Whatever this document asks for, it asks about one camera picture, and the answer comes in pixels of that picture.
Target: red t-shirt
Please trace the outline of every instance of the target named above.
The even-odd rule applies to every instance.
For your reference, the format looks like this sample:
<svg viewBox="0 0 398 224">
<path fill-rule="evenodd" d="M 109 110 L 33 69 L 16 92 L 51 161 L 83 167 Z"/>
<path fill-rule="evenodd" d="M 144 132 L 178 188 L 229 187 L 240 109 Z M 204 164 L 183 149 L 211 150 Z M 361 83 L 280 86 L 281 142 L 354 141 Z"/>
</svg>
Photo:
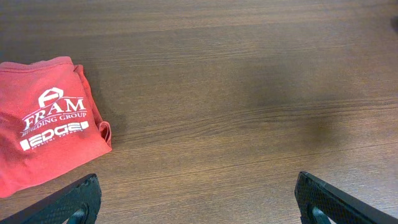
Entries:
<svg viewBox="0 0 398 224">
<path fill-rule="evenodd" d="M 54 179 L 111 151 L 83 74 L 70 57 L 0 64 L 0 197 Z"/>
</svg>

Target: wooden surface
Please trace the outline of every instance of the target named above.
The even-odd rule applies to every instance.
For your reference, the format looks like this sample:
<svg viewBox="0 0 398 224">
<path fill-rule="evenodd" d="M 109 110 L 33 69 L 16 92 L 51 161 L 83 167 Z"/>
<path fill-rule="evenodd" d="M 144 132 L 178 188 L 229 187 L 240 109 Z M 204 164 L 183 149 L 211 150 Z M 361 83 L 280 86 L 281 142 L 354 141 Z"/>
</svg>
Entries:
<svg viewBox="0 0 398 224">
<path fill-rule="evenodd" d="M 113 151 L 98 223 L 300 223 L 306 170 L 398 217 L 393 0 L 3 1 L 1 60 L 85 66 Z"/>
</svg>

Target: wooden table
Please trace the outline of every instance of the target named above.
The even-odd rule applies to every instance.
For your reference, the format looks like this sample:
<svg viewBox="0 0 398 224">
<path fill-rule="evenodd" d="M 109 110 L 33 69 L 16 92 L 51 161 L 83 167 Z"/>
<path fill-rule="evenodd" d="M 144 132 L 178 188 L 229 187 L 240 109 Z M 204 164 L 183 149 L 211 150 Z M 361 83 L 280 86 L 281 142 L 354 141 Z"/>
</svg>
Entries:
<svg viewBox="0 0 398 224">
<path fill-rule="evenodd" d="M 97 173 L 98 223 L 300 223 L 300 170 L 398 217 L 396 1 L 1 9 L 1 61 L 84 65 L 113 151 L 0 199 L 0 219 Z"/>
</svg>

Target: wood grain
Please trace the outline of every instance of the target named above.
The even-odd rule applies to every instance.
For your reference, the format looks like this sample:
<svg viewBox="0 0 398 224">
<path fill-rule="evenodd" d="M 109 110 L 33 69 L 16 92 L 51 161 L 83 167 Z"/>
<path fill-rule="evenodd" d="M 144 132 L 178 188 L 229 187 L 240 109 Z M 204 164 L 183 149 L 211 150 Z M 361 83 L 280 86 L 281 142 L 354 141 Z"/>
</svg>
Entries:
<svg viewBox="0 0 398 224">
<path fill-rule="evenodd" d="M 393 0 L 2 2 L 2 61 L 85 66 L 113 151 L 98 223 L 300 223 L 306 170 L 398 218 Z"/>
</svg>

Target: red cloth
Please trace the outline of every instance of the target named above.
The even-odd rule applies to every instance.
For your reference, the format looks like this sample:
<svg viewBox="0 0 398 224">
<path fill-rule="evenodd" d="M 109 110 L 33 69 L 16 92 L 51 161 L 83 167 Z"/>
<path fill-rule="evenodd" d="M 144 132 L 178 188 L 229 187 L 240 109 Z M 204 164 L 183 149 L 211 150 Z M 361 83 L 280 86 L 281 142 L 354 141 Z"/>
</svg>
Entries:
<svg viewBox="0 0 398 224">
<path fill-rule="evenodd" d="M 54 179 L 111 151 L 83 74 L 70 57 L 0 64 L 0 197 Z"/>
</svg>

